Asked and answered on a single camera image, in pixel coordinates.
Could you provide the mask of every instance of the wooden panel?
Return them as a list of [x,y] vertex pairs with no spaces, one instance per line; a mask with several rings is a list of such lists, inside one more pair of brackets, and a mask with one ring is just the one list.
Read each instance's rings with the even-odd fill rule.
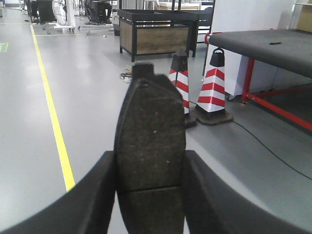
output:
[[311,22],[312,22],[312,6],[311,5],[302,6],[297,29],[312,33]]
[[[159,6],[160,10],[171,10],[171,6]],[[181,11],[186,10],[200,10],[199,6],[182,6]]]
[[137,54],[175,52],[186,49],[188,28],[138,28]]
[[132,25],[120,21],[120,45],[132,52]]

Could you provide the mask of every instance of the caster wheel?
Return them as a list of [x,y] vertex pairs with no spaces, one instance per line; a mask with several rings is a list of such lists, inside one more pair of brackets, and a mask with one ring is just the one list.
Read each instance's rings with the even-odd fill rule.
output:
[[226,100],[227,101],[233,101],[234,98],[235,98],[235,96],[229,95],[229,96],[226,97]]

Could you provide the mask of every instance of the red and white striped cone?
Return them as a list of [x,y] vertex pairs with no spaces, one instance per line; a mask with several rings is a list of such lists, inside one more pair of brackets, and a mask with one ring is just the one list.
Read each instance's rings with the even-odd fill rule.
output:
[[174,54],[168,77],[182,95],[186,128],[196,125],[196,118],[190,113],[188,76],[187,54],[183,49],[179,49]]
[[225,111],[224,51],[213,51],[209,69],[199,93],[196,107],[192,110],[197,121],[205,125],[231,122],[233,116]]

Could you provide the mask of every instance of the gray floor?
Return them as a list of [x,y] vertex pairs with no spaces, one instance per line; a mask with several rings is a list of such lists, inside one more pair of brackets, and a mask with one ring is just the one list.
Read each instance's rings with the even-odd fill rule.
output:
[[[3,9],[0,18],[0,42],[9,43],[7,52],[0,53],[0,230],[66,193],[26,18],[13,9]],[[77,25],[83,23],[77,18]],[[113,34],[88,36],[81,29],[74,35],[66,30],[47,35],[41,25],[33,27],[77,183],[104,151],[113,149],[128,88],[119,74],[132,65],[131,57],[119,53],[119,37]],[[196,58],[188,60],[192,102],[201,88],[204,55],[200,44]],[[152,62],[157,74],[168,74],[172,57],[139,61]],[[252,202],[312,232],[312,137],[255,105],[226,105],[235,122],[187,130],[187,148]],[[123,234],[115,204],[109,233]]]

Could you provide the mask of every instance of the black tabletop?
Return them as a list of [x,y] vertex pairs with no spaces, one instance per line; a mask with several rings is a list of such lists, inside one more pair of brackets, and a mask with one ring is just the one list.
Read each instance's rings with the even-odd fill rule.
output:
[[312,33],[264,30],[214,34],[209,44],[312,78]]

